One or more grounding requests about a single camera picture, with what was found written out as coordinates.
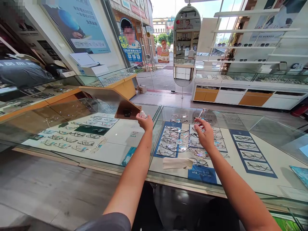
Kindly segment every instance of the hand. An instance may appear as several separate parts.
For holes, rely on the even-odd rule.
[[[203,119],[195,119],[195,122],[200,122],[200,124],[195,124],[196,132],[198,133],[199,142],[202,147],[205,148],[207,152],[215,148],[214,145],[214,133],[211,125]]]
[[[76,38],[76,39],[81,39],[83,38],[83,35],[81,33],[78,33],[78,32],[73,32],[72,33],[73,37]]]
[[[138,113],[136,115],[136,119],[138,120],[138,123],[140,125],[140,127],[142,127],[144,129],[144,131],[153,131],[153,121],[150,115],[148,115],[148,118],[143,119],[140,117],[140,113]]]

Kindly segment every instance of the white cloth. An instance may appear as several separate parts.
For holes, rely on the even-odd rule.
[[[191,169],[193,167],[193,160],[189,158],[169,158],[163,159],[163,169],[184,168]]]

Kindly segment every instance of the tree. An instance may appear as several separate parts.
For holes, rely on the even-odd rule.
[[[173,44],[173,30],[167,35],[169,45]]]
[[[161,41],[162,40],[166,40],[166,42],[167,42],[167,34],[159,34],[159,36],[158,36],[158,42],[161,44]]]
[[[155,43],[155,46],[157,45],[157,37],[156,37],[156,35],[153,35],[153,37],[154,37],[154,43]]]

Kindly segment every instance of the gray sleeve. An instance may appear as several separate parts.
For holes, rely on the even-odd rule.
[[[122,213],[109,213],[102,215],[95,221],[89,221],[76,229],[76,231],[102,230],[130,231],[131,223],[128,217]]]

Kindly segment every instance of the storefront sign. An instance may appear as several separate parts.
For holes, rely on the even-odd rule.
[[[126,9],[131,9],[131,4],[128,0],[122,0],[122,6],[124,6]]]
[[[44,4],[75,53],[109,53],[110,49],[89,0]]]
[[[128,61],[142,62],[141,46],[139,41],[136,40],[135,30],[131,21],[127,18],[122,18],[120,20],[120,27],[121,35],[119,36],[119,40]]]
[[[292,0],[292,1],[277,1],[274,9],[280,8],[277,14],[262,15],[259,18],[255,29],[278,29],[289,28],[294,19],[301,11],[307,0]],[[275,1],[267,0],[264,9],[271,9]],[[269,33],[255,32],[252,34],[250,41],[255,41],[258,37],[258,41],[277,41],[283,32],[269,32]]]
[[[135,14],[140,15],[140,16],[143,17],[143,18],[147,18],[147,17],[145,16],[145,12],[142,11],[142,10],[139,11],[139,8],[136,7],[136,6],[134,6],[134,5],[132,5],[132,11],[133,11]]]
[[[158,47],[157,48],[157,58],[159,63],[169,63],[169,50],[166,47],[167,45],[164,45],[165,40],[162,40],[161,43],[165,48]]]

